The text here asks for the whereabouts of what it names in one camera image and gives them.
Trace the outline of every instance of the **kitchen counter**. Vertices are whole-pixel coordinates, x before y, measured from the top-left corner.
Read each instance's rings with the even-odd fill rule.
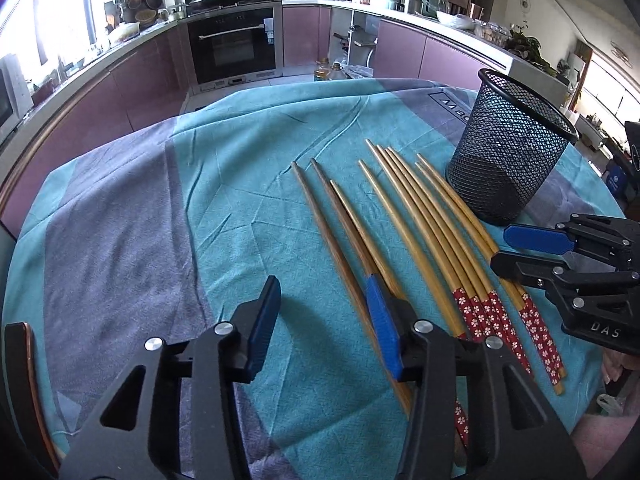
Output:
[[[331,7],[379,16],[385,21],[422,31],[429,37],[467,54],[485,66],[512,76],[514,79],[533,88],[557,107],[561,107],[567,94],[567,87],[564,84],[537,69],[532,64],[510,54],[503,48],[478,38],[470,32],[446,27],[432,18],[338,0],[283,0],[282,2],[283,9],[297,6]]]
[[[137,37],[110,48],[86,67],[73,74],[42,104],[31,110],[22,123],[5,140],[0,152],[0,182],[4,182],[12,167],[39,131],[82,87],[102,72],[113,67],[127,54],[159,34],[171,30],[178,22],[167,22],[144,30]]]

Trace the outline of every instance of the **mesh basket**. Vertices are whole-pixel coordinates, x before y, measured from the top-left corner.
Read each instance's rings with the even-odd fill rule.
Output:
[[[533,90],[494,70],[478,75],[482,86],[446,176],[478,218],[507,225],[578,136]]]

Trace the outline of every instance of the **silver screw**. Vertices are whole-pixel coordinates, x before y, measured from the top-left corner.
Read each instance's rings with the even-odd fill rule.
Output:
[[[145,348],[150,352],[154,350],[158,350],[162,346],[162,339],[159,337],[152,337],[151,339],[147,339],[145,341]]]
[[[218,335],[231,334],[233,331],[234,331],[234,326],[231,323],[229,323],[228,321],[223,321],[221,323],[218,323],[213,328],[213,332],[215,332]]]
[[[499,350],[500,348],[502,348],[502,339],[500,339],[497,335],[491,335],[484,340],[484,344],[487,345],[491,350]]]
[[[433,323],[424,319],[419,319],[414,324],[414,330],[416,332],[420,332],[421,334],[428,334],[433,330]]]

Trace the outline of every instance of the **microwave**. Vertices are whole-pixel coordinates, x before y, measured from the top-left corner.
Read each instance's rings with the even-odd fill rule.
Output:
[[[0,142],[3,142],[33,108],[33,100],[15,54],[0,59],[0,73]]]

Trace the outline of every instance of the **built-in oven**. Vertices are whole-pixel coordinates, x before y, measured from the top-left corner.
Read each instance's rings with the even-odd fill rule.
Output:
[[[282,75],[279,3],[214,10],[190,18],[200,91]]]

